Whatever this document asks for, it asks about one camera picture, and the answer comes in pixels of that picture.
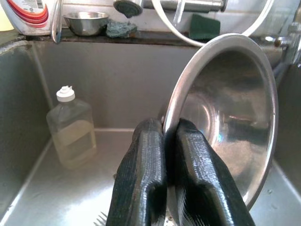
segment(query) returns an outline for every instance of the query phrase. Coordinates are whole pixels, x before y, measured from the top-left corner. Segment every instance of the small metal bowl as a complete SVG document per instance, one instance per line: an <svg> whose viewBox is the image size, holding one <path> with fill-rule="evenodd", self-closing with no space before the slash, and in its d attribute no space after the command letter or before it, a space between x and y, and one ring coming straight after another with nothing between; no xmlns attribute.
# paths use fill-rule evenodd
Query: small metal bowl
<svg viewBox="0 0 301 226"><path fill-rule="evenodd" d="M70 30L79 36L98 35L109 21L108 14L98 12L68 13L63 17Z"/></svg>

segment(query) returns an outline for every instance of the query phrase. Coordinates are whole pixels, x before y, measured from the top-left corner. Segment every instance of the green sponge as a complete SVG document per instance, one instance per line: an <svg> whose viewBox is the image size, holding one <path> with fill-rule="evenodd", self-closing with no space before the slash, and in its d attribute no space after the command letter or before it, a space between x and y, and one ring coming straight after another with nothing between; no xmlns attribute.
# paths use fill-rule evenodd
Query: green sponge
<svg viewBox="0 0 301 226"><path fill-rule="evenodd" d="M220 34L221 22L193 14L189 28L189 38L193 40L210 40Z"/></svg>

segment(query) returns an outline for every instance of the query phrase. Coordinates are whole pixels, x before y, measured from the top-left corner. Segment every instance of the faucet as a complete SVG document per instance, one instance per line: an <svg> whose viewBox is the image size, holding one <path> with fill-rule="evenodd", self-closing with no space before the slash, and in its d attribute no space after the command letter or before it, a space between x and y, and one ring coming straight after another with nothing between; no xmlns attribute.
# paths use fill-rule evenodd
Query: faucet
<svg viewBox="0 0 301 226"><path fill-rule="evenodd" d="M285 49L285 63L297 66L301 65L301 1L293 22L288 27L288 36L277 38L274 45Z"/></svg>
<svg viewBox="0 0 301 226"><path fill-rule="evenodd" d="M186 0L184 11L208 13L210 11L224 11L228 0ZM176 10L178 0L161 0L162 8ZM138 16L143 8L153 8L151 0L114 0L114 8L127 18Z"/></svg>

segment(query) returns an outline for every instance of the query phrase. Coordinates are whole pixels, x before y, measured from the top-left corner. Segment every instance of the sink basin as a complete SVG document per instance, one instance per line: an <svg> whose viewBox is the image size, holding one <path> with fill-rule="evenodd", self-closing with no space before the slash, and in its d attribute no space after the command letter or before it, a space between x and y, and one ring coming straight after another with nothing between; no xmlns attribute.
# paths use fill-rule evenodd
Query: sink basin
<svg viewBox="0 0 301 226"><path fill-rule="evenodd" d="M8 106L0 111L0 119L13 117L10 122L15 122L13 127L0 123L4 131L0 163L10 163L0 168L0 226L98 224L98 215L108 213L113 176L134 128L145 118L157 117L196 51L181 46L47 41L26 41L4 51L3 88L20 92L7 98L0 89L0 103ZM276 67L281 52L270 51ZM250 210L257 226L298 225L301 220L301 141L296 138L301 116L295 113L301 108L295 101L301 96L300 75L300 69L291 67L279 83L275 159ZM62 85L72 85L76 96L91 104L96 128L98 154L75 170L59 163L46 124L48 106L56 105L55 93ZM22 112L19 117L13 114L16 110Z"/></svg>

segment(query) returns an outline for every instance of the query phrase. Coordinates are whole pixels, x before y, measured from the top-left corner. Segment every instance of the white hose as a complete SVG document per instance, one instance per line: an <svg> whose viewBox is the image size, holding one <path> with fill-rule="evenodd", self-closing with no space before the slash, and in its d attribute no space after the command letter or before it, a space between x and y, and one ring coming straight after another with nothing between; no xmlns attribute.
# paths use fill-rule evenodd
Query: white hose
<svg viewBox="0 0 301 226"><path fill-rule="evenodd" d="M152 4L158 13L161 20L166 24L166 26L171 30L172 33L174 33L178 38L182 39L183 41L193 45L202 47L205 45L203 42L194 41L190 38L187 38L186 36L182 35L169 21L167 18L165 12L163 11L163 8L161 6L160 0L151 0ZM244 36L250 36L264 21L264 19L267 17L270 9L272 8L272 5L274 3L274 0L267 0L262 12L259 14L258 18L255 20L255 22L247 29L245 30L242 35Z"/></svg>

